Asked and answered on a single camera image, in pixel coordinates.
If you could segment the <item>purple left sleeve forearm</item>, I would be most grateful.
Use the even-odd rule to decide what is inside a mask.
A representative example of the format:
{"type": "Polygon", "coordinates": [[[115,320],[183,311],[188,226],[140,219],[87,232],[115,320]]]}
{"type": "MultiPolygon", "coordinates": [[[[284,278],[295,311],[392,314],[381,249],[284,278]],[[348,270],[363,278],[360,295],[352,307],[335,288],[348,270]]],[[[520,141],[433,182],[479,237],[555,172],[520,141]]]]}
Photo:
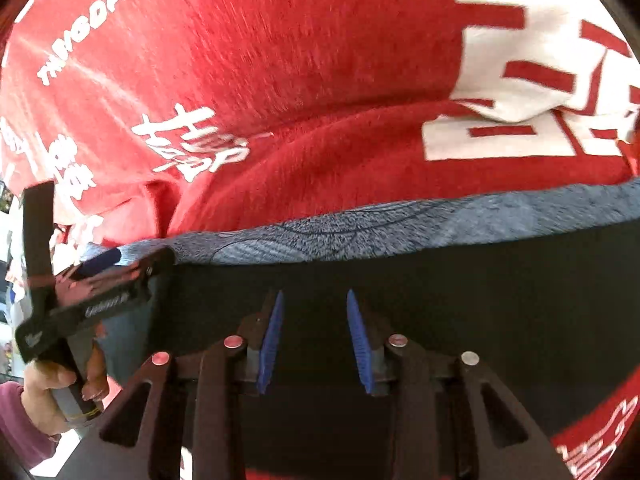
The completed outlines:
{"type": "Polygon", "coordinates": [[[36,428],[22,405],[23,387],[18,382],[5,382],[0,386],[0,426],[20,463],[27,469],[51,458],[58,447],[60,436],[47,436],[36,428]]]}

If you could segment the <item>person's left hand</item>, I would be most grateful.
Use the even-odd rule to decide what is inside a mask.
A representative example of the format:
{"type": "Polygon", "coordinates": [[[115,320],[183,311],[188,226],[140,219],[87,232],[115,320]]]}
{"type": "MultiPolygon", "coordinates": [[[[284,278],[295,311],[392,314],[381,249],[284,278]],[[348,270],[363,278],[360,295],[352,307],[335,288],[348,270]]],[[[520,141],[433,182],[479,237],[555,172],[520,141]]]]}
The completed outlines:
{"type": "MultiPolygon", "coordinates": [[[[106,335],[102,323],[96,326],[92,343],[92,353],[87,362],[86,381],[82,397],[102,404],[110,392],[107,382],[104,353],[96,342],[106,335]]],[[[25,368],[21,402],[26,415],[34,426],[48,437],[57,437],[70,430],[70,425],[56,404],[52,390],[67,388],[76,382],[70,370],[49,361],[32,361],[25,368]]]]}

